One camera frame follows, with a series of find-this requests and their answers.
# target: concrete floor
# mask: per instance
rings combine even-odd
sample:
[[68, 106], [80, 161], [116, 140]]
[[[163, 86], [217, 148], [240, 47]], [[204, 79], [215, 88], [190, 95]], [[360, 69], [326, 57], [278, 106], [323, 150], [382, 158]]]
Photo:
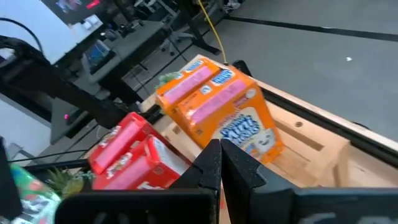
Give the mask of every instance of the concrete floor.
[[[349, 0], [341, 4], [328, 0], [247, 0], [233, 15], [394, 34], [398, 32], [395, 9], [398, 9], [398, 2], [393, 0]], [[398, 141], [398, 104], [395, 101], [398, 98], [398, 64], [394, 60], [398, 57], [397, 43], [229, 20], [221, 21], [216, 29], [228, 61], [245, 60], [258, 80]], [[212, 32], [204, 38], [210, 45], [218, 45]], [[203, 54], [222, 62], [221, 55], [212, 55], [196, 46], [186, 49], [189, 44], [189, 41], [178, 44], [180, 51], [185, 50], [186, 59]], [[167, 64], [160, 74], [179, 70], [185, 61], [158, 51], [144, 63], [149, 73], [142, 72], [137, 77], [143, 82]], [[132, 75], [127, 76], [126, 82], [132, 87], [139, 84]], [[146, 98], [157, 84], [155, 78], [146, 85], [147, 91], [138, 92]], [[90, 131], [89, 126], [77, 137], [63, 140], [68, 144], [57, 144], [56, 151], [46, 150], [42, 155], [65, 151], [66, 145], [70, 147], [87, 132], [90, 133], [81, 143], [68, 150], [90, 147], [106, 130]], [[80, 156], [81, 153], [67, 154], [58, 161]], [[54, 157], [46, 158], [45, 162], [54, 160]]]

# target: red box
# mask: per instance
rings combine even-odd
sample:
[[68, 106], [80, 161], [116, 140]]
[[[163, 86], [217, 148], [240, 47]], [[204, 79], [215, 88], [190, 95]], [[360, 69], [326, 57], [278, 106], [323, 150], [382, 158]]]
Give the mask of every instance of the red box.
[[95, 151], [88, 158], [95, 174], [104, 170], [125, 154], [131, 147], [138, 145], [149, 134], [160, 139], [169, 149], [177, 150], [161, 136], [143, 117], [137, 113], [129, 113], [113, 128], [111, 133], [98, 143]]
[[98, 175], [93, 189], [167, 189], [188, 167], [162, 141], [148, 136]]

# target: orange cereal box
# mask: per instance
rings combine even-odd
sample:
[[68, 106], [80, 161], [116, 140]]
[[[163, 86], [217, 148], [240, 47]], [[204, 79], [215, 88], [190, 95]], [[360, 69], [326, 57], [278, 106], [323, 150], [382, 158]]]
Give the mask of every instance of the orange cereal box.
[[156, 90], [157, 104], [169, 115], [184, 131], [187, 131], [181, 117], [177, 115], [176, 106], [186, 96], [193, 93], [221, 69], [205, 57], [191, 62], [187, 69], [178, 76]]
[[220, 71], [178, 104], [188, 135], [202, 148], [229, 139], [262, 163], [283, 149], [257, 83], [234, 67]]

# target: cardboard box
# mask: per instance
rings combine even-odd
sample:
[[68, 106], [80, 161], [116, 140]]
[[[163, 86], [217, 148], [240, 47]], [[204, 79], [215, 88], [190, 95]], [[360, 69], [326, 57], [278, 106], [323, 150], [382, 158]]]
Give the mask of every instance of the cardboard box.
[[163, 136], [161, 136], [143, 117], [137, 113], [129, 113], [112, 129], [96, 146], [94, 152], [88, 158], [95, 174], [102, 172], [125, 154], [131, 147], [138, 145], [148, 134], [160, 139], [167, 147], [177, 151]]
[[176, 79], [156, 90], [157, 104], [160, 105], [165, 114], [169, 115], [184, 131], [187, 131], [185, 123], [177, 115], [177, 104], [220, 70], [217, 65], [207, 58], [199, 58], [186, 70], [181, 71]]
[[202, 148], [230, 139], [262, 163], [283, 149], [256, 82], [234, 67], [221, 71], [178, 104], [188, 135]]
[[188, 167], [162, 141], [150, 135], [97, 176], [93, 189], [167, 189]]

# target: pink stripe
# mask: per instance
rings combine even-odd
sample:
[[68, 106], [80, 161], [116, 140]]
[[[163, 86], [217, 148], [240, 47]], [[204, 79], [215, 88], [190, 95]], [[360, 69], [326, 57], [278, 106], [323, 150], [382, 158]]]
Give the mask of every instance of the pink stripe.
[[246, 85], [242, 80], [234, 81], [229, 86], [217, 93], [217, 95], [210, 98], [206, 103], [202, 104], [192, 114], [191, 120], [195, 123], [203, 121], [207, 116], [214, 113], [218, 108], [222, 107], [245, 88]]
[[176, 102], [184, 94], [186, 94], [186, 92], [198, 86], [201, 82], [210, 77], [210, 75], [212, 75], [211, 70], [207, 66], [204, 66], [194, 74], [190, 75], [188, 78], [184, 79], [177, 86], [169, 90], [167, 93], [165, 93], [164, 95], [165, 99], [168, 100], [169, 103]]
[[139, 130], [139, 126], [135, 122], [130, 122], [122, 132], [116, 136], [113, 142], [106, 146], [105, 150], [96, 158], [95, 162], [106, 167], [110, 161], [126, 146], [131, 136], [135, 135]]
[[150, 171], [150, 167], [146, 158], [142, 156], [137, 161], [133, 162], [126, 170], [122, 171], [117, 178], [111, 180], [104, 189], [126, 190], [134, 181], [143, 177], [148, 171]]

